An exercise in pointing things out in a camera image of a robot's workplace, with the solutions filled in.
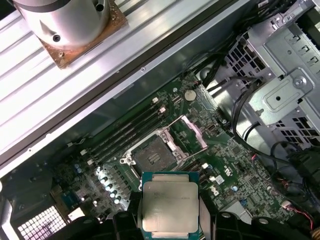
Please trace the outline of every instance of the metal bracket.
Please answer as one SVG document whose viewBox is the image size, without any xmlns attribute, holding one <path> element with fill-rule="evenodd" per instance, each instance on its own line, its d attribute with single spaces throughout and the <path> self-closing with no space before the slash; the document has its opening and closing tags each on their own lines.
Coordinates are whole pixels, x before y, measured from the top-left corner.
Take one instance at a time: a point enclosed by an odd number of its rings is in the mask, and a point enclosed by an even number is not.
<svg viewBox="0 0 320 240">
<path fill-rule="evenodd" d="M 284 79 L 275 78 L 257 90 L 250 106 L 266 125 L 275 124 L 298 107 L 298 100 L 314 88 L 300 68 Z"/>
<path fill-rule="evenodd" d="M 312 1 L 318 8 L 320 8 L 320 0 L 312 0 Z"/>
</svg>

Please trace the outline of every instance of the ventilation grille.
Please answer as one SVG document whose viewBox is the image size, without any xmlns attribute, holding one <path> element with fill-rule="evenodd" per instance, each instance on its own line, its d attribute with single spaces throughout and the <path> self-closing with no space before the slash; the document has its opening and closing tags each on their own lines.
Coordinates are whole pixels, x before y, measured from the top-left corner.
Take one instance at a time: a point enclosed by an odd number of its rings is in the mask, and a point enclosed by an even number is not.
<svg viewBox="0 0 320 240">
<path fill-rule="evenodd" d="M 319 133 L 308 123 L 306 117 L 292 118 L 294 127 L 287 127 L 283 121 L 279 121 L 275 126 L 280 130 L 285 139 L 295 144 L 310 144 L 320 146 Z"/>
<path fill-rule="evenodd" d="M 244 38 L 240 39 L 236 47 L 227 56 L 227 61 L 233 71 L 242 77 L 255 77 L 266 68 L 257 54 L 249 49 Z"/>
<path fill-rule="evenodd" d="M 66 226 L 57 209 L 52 206 L 18 227 L 25 240 L 44 240 Z"/>
</svg>

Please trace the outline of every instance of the sticker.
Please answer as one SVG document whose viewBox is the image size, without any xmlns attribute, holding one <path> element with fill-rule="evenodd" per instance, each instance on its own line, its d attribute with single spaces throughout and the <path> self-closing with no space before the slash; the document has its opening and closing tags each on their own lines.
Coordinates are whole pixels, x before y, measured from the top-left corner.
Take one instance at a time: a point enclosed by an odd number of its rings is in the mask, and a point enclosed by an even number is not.
<svg viewBox="0 0 320 240">
<path fill-rule="evenodd" d="M 217 184 L 222 184 L 225 180 L 221 175 L 216 176 L 215 181 Z"/>
</svg>

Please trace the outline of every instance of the screw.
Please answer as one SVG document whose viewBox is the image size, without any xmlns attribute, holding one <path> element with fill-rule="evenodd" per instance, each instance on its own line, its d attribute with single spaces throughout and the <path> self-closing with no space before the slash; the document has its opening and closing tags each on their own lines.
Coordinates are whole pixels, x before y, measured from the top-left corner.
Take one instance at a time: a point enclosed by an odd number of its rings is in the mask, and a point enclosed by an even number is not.
<svg viewBox="0 0 320 240">
<path fill-rule="evenodd" d="M 59 35 L 57 35 L 57 34 L 54 35 L 53 38 L 52 38 L 52 40 L 53 40 L 54 42 L 56 42 L 56 43 L 59 42 L 60 39 L 61 39 L 61 37 L 60 37 Z"/>
<path fill-rule="evenodd" d="M 261 223 L 261 224 L 268 224 L 269 222 L 268 222 L 267 219 L 260 218 L 260 219 L 259 219 L 259 223 Z"/>
<path fill-rule="evenodd" d="M 293 86 L 295 86 L 297 89 L 301 89 L 304 87 L 304 80 L 301 78 L 295 78 L 293 80 Z"/>
<path fill-rule="evenodd" d="M 227 212 L 224 212 L 224 213 L 222 213 L 222 217 L 228 219 L 228 218 L 231 217 L 231 215 L 229 213 L 227 213 Z"/>
</svg>

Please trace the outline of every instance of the metal hole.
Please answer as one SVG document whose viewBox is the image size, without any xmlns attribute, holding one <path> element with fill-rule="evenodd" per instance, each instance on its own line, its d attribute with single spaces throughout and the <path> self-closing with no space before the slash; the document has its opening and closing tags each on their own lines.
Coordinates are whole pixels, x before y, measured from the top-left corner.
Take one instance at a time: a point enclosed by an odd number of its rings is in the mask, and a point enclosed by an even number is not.
<svg viewBox="0 0 320 240">
<path fill-rule="evenodd" d="M 55 43 L 57 43 L 57 42 L 60 42 L 61 37 L 60 37 L 60 35 L 57 35 L 57 34 L 56 34 L 56 35 L 53 36 L 52 40 L 53 40 Z"/>
<path fill-rule="evenodd" d="M 97 10 L 98 12 L 102 12 L 105 9 L 105 6 L 103 6 L 102 4 L 98 4 L 95 6 L 95 10 Z"/>
</svg>

